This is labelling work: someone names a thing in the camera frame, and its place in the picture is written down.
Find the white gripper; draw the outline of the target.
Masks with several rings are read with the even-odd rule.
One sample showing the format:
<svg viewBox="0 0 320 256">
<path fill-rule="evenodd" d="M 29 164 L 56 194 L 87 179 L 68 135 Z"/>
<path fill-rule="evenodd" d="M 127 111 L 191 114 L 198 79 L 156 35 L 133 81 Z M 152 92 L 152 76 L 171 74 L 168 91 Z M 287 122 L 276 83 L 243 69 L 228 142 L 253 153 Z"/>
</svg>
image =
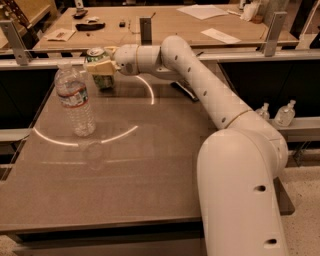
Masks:
<svg viewBox="0 0 320 256">
<path fill-rule="evenodd" d="M 137 44 L 126 44 L 118 48 L 117 46 L 106 46 L 105 51 L 115 61 L 101 59 L 97 62 L 85 62 L 84 68 L 92 75 L 110 76 L 118 70 L 123 75 L 137 75 Z"/>
</svg>

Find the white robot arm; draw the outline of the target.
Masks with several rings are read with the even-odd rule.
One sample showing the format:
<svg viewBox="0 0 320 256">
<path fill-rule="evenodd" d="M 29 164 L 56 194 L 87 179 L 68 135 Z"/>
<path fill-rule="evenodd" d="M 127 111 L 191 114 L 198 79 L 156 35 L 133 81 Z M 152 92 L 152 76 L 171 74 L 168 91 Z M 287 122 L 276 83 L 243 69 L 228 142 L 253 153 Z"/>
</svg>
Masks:
<svg viewBox="0 0 320 256">
<path fill-rule="evenodd" d="M 187 81 L 217 130 L 202 144 L 197 186 L 208 256 L 289 256 L 274 188 L 288 161 L 283 136 L 252 110 L 179 36 L 124 45 L 89 62 L 94 75 L 148 73 Z"/>
</svg>

